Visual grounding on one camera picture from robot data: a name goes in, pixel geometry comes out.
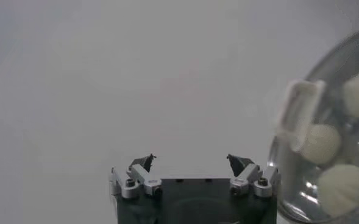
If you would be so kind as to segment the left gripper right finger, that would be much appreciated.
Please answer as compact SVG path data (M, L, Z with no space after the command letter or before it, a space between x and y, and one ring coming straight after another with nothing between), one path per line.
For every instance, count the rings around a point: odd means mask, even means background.
M233 177L229 181L229 192L234 197L248 195L250 190L260 198L270 198L276 194L280 183L279 169L268 166L262 170L249 158L227 155Z

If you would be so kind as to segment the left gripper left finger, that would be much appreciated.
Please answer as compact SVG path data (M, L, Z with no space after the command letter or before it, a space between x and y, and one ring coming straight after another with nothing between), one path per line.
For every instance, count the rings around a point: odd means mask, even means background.
M163 181L150 173L155 158L155 155L150 154L134 159L126 171L112 167L109 176L110 195L133 200L144 193L159 200L163 195Z

